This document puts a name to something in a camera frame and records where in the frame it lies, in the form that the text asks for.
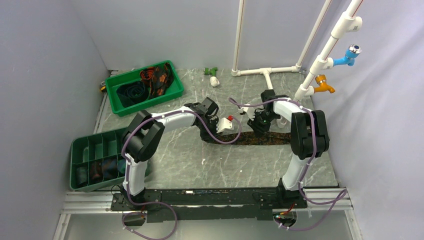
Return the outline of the brown patterned necktie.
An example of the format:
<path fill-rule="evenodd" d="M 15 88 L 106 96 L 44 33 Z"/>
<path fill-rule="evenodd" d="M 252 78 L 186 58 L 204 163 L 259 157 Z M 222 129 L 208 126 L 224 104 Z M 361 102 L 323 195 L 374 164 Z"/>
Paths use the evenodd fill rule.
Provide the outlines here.
<path fill-rule="evenodd" d="M 216 136 L 221 142 L 230 142 L 236 138 L 238 133 L 231 134 L 220 134 Z M 204 142 L 210 144 L 222 143 L 215 141 L 213 138 L 208 136 L 206 139 L 203 139 Z M 274 145 L 290 145 L 291 143 L 291 134 L 284 132 L 267 132 L 263 136 L 256 136 L 253 131 L 242 132 L 239 138 L 231 143 L 231 145 L 242 145 L 242 146 L 274 146 Z"/>

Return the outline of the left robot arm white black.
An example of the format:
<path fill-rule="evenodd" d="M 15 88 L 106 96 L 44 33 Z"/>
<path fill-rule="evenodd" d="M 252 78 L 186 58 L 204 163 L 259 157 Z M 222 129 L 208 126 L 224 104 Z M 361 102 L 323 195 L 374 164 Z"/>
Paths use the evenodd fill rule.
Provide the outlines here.
<path fill-rule="evenodd" d="M 156 153 L 163 134 L 179 128 L 196 126 L 202 140 L 218 135 L 219 107 L 207 97 L 202 102 L 161 113 L 141 110 L 125 129 L 121 142 L 121 155 L 125 159 L 122 193 L 124 204 L 131 210 L 139 209 L 145 202 L 145 176 L 148 161 Z"/>

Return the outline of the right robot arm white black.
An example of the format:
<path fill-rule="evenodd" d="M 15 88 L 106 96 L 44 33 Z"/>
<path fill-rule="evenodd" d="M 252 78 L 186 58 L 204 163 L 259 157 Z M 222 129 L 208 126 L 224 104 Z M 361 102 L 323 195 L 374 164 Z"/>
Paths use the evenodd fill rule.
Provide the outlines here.
<path fill-rule="evenodd" d="M 275 194 L 276 203 L 289 207 L 295 196 L 304 196 L 302 187 L 309 166 L 329 149 L 330 138 L 325 113 L 301 106 L 287 95 L 276 95 L 268 89 L 260 94 L 263 108 L 255 110 L 247 122 L 256 137 L 264 137 L 270 131 L 271 122 L 285 118 L 290 123 L 291 161 L 280 180 L 283 188 Z"/>

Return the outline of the green pipe fitting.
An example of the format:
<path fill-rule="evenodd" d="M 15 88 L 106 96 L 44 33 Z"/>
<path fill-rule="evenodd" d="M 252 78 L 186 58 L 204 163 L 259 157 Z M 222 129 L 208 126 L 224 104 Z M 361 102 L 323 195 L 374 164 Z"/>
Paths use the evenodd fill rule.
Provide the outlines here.
<path fill-rule="evenodd" d="M 217 67 L 212 67 L 212 68 L 205 67 L 203 73 L 206 76 L 215 77 L 217 75 L 217 71 L 218 71 Z"/>

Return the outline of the orange black tie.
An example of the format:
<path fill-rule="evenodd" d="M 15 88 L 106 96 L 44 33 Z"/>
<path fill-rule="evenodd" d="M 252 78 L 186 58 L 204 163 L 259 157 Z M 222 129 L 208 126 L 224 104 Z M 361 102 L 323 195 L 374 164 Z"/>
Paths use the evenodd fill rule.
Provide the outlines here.
<path fill-rule="evenodd" d="M 150 99 L 164 96 L 175 79 L 169 62 L 147 67 L 139 75 L 143 84 L 149 88 Z"/>

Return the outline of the orange faucet tap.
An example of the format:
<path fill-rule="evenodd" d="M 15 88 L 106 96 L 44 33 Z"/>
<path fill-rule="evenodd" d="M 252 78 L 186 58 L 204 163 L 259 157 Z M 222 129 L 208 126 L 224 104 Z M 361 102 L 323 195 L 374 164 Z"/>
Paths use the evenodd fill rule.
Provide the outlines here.
<path fill-rule="evenodd" d="M 327 77 L 324 74 L 317 75 L 315 81 L 318 87 L 314 88 L 314 93 L 329 92 L 333 94 L 336 91 L 332 86 L 328 85 Z"/>

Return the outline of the dark teal tie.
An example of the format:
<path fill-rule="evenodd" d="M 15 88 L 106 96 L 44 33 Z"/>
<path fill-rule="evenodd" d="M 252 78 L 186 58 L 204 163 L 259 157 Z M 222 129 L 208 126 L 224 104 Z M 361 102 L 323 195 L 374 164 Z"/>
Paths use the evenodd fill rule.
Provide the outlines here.
<path fill-rule="evenodd" d="M 117 88 L 116 94 L 124 108 L 153 99 L 150 88 L 142 81 L 123 84 Z"/>

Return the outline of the rolled dark green tie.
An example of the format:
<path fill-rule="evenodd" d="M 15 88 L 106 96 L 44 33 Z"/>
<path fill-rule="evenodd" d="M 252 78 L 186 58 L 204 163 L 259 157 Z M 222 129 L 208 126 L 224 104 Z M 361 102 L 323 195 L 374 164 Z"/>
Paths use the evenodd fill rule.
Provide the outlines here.
<path fill-rule="evenodd" d="M 122 158 L 117 160 L 117 170 L 120 176 L 124 176 L 126 172 L 127 160 Z"/>

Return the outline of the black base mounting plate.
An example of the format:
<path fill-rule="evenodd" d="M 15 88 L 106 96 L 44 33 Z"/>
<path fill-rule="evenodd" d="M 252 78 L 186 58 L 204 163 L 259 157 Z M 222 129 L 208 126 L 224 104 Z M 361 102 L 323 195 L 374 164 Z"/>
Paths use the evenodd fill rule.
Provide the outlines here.
<path fill-rule="evenodd" d="M 307 201 L 298 191 L 283 186 L 146 189 L 135 206 L 121 193 L 112 195 L 110 210 L 132 212 L 143 210 L 148 223 L 184 220 L 256 219 L 270 221 L 287 210 L 306 209 Z"/>

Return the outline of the rolled navy plaid tie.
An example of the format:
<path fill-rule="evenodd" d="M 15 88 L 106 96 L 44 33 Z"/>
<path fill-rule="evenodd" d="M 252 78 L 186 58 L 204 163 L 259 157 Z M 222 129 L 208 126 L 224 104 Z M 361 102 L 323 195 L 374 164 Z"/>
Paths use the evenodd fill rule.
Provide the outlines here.
<path fill-rule="evenodd" d="M 101 171 L 105 180 L 118 177 L 118 161 L 115 158 L 107 158 L 101 164 Z"/>

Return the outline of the blue faucet tap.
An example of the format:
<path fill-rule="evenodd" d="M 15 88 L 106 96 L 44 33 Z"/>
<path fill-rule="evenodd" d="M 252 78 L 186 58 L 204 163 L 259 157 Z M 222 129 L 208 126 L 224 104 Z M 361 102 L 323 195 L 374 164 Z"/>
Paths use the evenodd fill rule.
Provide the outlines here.
<path fill-rule="evenodd" d="M 342 58 L 333 60 L 333 66 L 348 65 L 352 67 L 355 64 L 355 59 L 360 55 L 362 49 L 357 44 L 351 44 L 345 51 L 345 55 Z"/>

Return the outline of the green compartment organizer tray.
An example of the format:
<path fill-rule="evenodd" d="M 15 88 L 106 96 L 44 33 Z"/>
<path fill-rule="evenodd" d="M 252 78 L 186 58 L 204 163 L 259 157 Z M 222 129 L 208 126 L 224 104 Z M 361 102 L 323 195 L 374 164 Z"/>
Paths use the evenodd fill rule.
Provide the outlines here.
<path fill-rule="evenodd" d="M 119 173 L 117 178 L 105 180 L 103 177 L 101 182 L 90 183 L 89 172 L 92 162 L 100 162 L 102 165 L 105 159 L 124 159 L 122 157 L 122 148 L 124 145 L 122 139 L 125 133 L 126 128 L 124 127 L 80 137 L 72 142 L 69 177 L 69 187 L 71 190 L 92 192 L 122 184 L 125 175 L 121 176 Z M 88 168 L 88 184 L 81 187 L 78 187 L 76 183 L 76 169 L 79 167 Z"/>

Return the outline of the rolled dark red tie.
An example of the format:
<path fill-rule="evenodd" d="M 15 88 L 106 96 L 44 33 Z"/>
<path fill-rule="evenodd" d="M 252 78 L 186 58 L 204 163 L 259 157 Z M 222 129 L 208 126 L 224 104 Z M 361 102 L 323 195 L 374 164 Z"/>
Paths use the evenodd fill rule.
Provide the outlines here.
<path fill-rule="evenodd" d="M 89 180 L 91 184 L 99 183 L 103 180 L 102 166 L 98 161 L 94 161 L 89 166 Z"/>

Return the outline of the aluminium rail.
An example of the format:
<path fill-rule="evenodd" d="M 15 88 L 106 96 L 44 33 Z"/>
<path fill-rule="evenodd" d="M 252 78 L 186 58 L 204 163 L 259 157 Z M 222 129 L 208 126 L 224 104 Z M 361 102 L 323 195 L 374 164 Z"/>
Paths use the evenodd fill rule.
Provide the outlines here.
<path fill-rule="evenodd" d="M 324 189 L 324 188 L 318 188 L 318 189 L 307 189 L 306 196 L 310 199 L 312 199 L 315 202 L 325 202 L 332 199 L 335 199 L 338 193 L 341 191 L 341 188 L 333 188 L 333 189 Z M 70 191 L 67 192 L 65 195 L 65 200 L 62 205 L 61 214 L 118 214 L 118 213 L 129 213 L 137 210 L 131 210 L 124 204 L 124 210 L 112 210 L 112 203 L 113 203 L 113 196 L 111 192 L 106 191 L 94 191 L 94 192 L 76 192 L 76 191 Z M 200 207 L 215 207 L 215 208 L 224 208 L 224 207 L 235 207 L 235 208 L 241 208 L 244 205 L 243 204 L 207 204 L 207 205 L 172 205 L 168 203 L 169 205 L 173 207 L 188 207 L 189 209 L 198 209 Z M 296 212 L 299 211 L 326 211 L 330 208 L 332 203 L 330 204 L 313 204 L 313 203 L 307 203 L 306 208 L 300 208 L 296 205 L 292 210 L 296 210 Z M 283 208 L 272 208 L 273 212 L 285 212 L 289 209 L 289 207 L 283 207 Z M 354 207 L 352 204 L 352 201 L 350 199 L 349 194 L 347 193 L 341 200 L 338 200 L 333 208 L 333 211 L 353 211 Z"/>

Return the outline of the white pvc pipe frame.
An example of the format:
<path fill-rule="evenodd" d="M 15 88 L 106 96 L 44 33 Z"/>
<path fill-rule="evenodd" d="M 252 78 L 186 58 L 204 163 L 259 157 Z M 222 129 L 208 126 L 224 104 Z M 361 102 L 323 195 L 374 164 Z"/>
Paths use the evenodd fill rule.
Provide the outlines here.
<path fill-rule="evenodd" d="M 243 26 L 243 16 L 245 2 L 243 0 L 239 1 L 238 6 L 238 15 L 237 15 L 237 27 L 236 27 L 236 37 L 234 45 L 234 54 L 233 54 L 233 64 L 231 68 L 231 75 L 233 77 L 246 76 L 246 75 L 263 75 L 265 77 L 265 82 L 268 89 L 272 90 L 273 85 L 271 82 L 271 73 L 285 73 L 285 72 L 300 72 L 302 63 L 305 60 L 306 54 L 308 53 L 313 40 L 315 39 L 318 30 L 323 23 L 326 13 L 331 5 L 331 0 L 326 0 L 322 6 L 319 15 L 313 25 L 313 28 L 308 36 L 308 39 L 305 43 L 305 46 L 302 49 L 300 57 L 295 65 L 287 67 L 262 67 L 258 69 L 249 69 L 249 70 L 239 70 L 238 69 L 238 59 L 239 59 L 239 45 L 240 37 Z M 329 54 L 336 46 L 339 39 L 341 39 L 345 33 L 348 32 L 357 32 L 363 24 L 362 18 L 357 16 L 356 13 L 360 8 L 363 2 L 361 0 L 352 0 L 347 7 L 347 9 L 340 15 L 340 18 L 337 20 L 334 25 L 330 37 L 323 47 L 321 53 L 317 56 L 316 60 L 312 63 L 309 73 L 307 74 L 304 82 L 298 88 L 295 99 L 301 100 L 305 96 L 311 96 L 315 93 L 315 89 L 310 86 L 312 79 L 318 75 L 320 70 L 330 69 L 333 67 L 334 60 L 331 60 Z"/>

